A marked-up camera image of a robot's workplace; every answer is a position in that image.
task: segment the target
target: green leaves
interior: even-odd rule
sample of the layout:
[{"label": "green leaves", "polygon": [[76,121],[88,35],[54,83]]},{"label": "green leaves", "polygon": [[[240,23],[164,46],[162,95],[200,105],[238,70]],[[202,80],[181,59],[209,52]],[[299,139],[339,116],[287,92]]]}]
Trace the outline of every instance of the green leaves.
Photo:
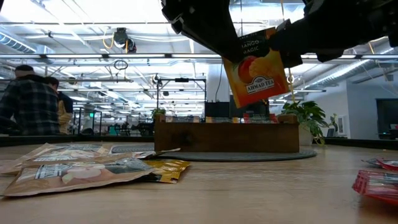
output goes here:
[{"label": "green leaves", "polygon": [[152,118],[155,119],[155,116],[157,114],[166,114],[166,110],[163,108],[159,108],[159,109],[153,109],[152,110]]},{"label": "green leaves", "polygon": [[330,125],[325,121],[325,112],[314,101],[308,101],[300,104],[286,103],[283,107],[282,114],[295,114],[297,121],[311,134],[323,140],[323,133],[321,128],[328,128]]}]

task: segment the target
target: desk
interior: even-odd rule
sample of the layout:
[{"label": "desk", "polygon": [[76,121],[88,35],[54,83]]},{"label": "desk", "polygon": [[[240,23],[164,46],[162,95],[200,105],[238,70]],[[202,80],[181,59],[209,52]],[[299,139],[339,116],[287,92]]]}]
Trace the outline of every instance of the desk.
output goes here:
[{"label": "desk", "polygon": [[[0,164],[37,146],[0,147]],[[398,207],[351,186],[361,159],[397,151],[342,146],[279,162],[193,162],[178,184],[136,183],[0,200],[1,223],[398,223]],[[1,176],[0,190],[12,177]]]}]

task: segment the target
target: orange tea packet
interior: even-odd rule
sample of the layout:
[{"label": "orange tea packet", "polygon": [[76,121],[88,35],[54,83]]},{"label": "orange tea packet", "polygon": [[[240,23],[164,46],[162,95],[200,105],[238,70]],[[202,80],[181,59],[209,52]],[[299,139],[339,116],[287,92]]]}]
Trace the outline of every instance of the orange tea packet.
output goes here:
[{"label": "orange tea packet", "polygon": [[131,153],[74,161],[29,161],[22,165],[3,195],[16,197],[99,187],[134,180],[153,171]]},{"label": "orange tea packet", "polygon": [[44,144],[0,167],[0,174],[18,174],[24,161],[70,161],[107,155],[112,144]]},{"label": "orange tea packet", "polygon": [[275,32],[270,28],[240,37],[245,55],[240,63],[223,58],[237,108],[289,91],[280,53],[267,44]]}]

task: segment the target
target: yellow cable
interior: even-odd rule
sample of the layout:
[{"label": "yellow cable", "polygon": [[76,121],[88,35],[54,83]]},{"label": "yellow cable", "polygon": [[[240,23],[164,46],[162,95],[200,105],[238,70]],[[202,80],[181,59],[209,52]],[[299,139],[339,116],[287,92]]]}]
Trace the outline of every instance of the yellow cable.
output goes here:
[{"label": "yellow cable", "polygon": [[[280,6],[282,8],[282,18],[285,21],[284,0],[280,0]],[[293,87],[293,75],[292,75],[292,71],[290,71],[290,68],[289,68],[289,87],[290,87],[290,92],[292,94],[293,103],[295,103],[294,87]]]},{"label": "yellow cable", "polygon": [[374,54],[374,50],[373,50],[372,44],[370,42],[368,44],[369,44],[369,47],[371,48],[372,54]]},{"label": "yellow cable", "polygon": [[107,49],[111,49],[113,47],[113,41],[114,41],[114,33],[112,34],[112,43],[111,46],[106,45],[105,43],[105,39],[102,39],[102,43],[104,44],[104,47],[106,47]]}]

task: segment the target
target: person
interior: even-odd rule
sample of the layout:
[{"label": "person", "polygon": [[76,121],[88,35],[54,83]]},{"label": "person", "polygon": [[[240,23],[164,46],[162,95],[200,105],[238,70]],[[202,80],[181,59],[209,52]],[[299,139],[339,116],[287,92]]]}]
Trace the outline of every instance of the person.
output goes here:
[{"label": "person", "polygon": [[58,134],[57,94],[29,65],[16,67],[15,76],[0,100],[0,116],[14,116],[23,135]]},{"label": "person", "polygon": [[68,134],[69,121],[73,114],[73,100],[58,91],[60,82],[54,77],[45,77],[51,88],[58,94],[58,120],[60,123],[61,134]]}]

